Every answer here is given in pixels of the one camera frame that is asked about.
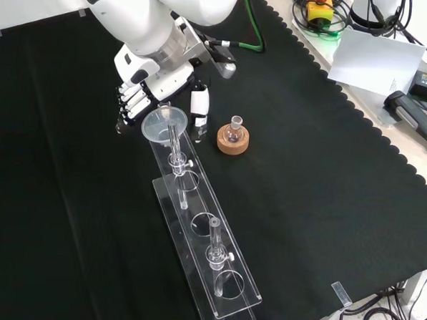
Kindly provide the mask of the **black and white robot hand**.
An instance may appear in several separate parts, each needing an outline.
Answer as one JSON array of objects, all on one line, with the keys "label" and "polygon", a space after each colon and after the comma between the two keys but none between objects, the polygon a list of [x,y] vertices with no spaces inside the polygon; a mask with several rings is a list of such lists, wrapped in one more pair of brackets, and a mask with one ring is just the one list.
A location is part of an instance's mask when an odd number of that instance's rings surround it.
[{"label": "black and white robot hand", "polygon": [[162,70],[155,60],[137,57],[123,45],[114,58],[122,84],[117,88],[119,116],[116,131],[122,134],[152,110],[174,100],[190,89],[190,114],[193,127],[202,135],[210,107],[209,89],[195,76],[192,63],[185,62],[172,71]]}]

